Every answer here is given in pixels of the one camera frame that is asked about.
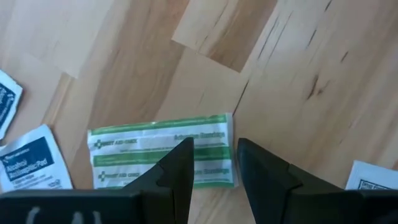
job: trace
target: wooden floor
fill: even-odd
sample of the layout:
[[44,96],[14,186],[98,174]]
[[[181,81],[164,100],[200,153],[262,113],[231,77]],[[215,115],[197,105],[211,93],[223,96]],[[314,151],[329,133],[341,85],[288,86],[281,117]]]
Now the wooden floor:
[[[340,187],[354,159],[398,169],[397,62],[396,0],[0,0],[4,143],[47,123],[78,189],[87,129],[225,112]],[[253,222],[242,187],[194,191],[190,223]]]

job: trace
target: first aid bandage wrapper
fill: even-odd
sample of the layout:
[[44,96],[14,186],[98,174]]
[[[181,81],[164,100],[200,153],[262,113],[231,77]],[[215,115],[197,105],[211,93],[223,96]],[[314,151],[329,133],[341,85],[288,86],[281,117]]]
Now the first aid bandage wrapper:
[[18,189],[72,189],[57,143],[47,125],[0,149],[3,192]]
[[185,138],[194,139],[194,187],[235,187],[231,114],[88,131],[95,189],[117,189],[152,168]]
[[0,70],[0,139],[6,135],[21,95],[22,87]]

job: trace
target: black plastic object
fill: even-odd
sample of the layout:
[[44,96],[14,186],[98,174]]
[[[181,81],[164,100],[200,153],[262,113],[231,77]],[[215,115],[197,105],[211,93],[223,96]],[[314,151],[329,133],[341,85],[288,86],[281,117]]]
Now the black plastic object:
[[257,224],[398,223],[398,191],[343,190],[239,139],[241,177]]
[[193,139],[121,190],[17,190],[0,195],[0,223],[187,223]]

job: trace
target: blue label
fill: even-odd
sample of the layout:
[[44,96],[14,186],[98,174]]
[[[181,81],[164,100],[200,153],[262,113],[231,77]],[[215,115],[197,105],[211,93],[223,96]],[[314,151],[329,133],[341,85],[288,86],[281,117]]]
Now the blue label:
[[15,93],[0,83],[0,127],[4,124],[14,100]]
[[31,174],[54,163],[49,145],[44,137],[19,149],[0,156],[10,181]]

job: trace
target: alcohol prep pad packet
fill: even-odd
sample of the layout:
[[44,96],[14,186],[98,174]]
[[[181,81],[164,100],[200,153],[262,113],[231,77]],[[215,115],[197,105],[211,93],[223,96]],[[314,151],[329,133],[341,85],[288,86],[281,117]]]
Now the alcohol prep pad packet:
[[72,189],[67,167],[50,128],[43,124],[0,149],[3,192]]
[[121,188],[185,138],[194,138],[194,188],[235,187],[231,114],[128,124],[88,131],[95,189]]
[[14,118],[21,94],[22,87],[0,70],[0,140]]

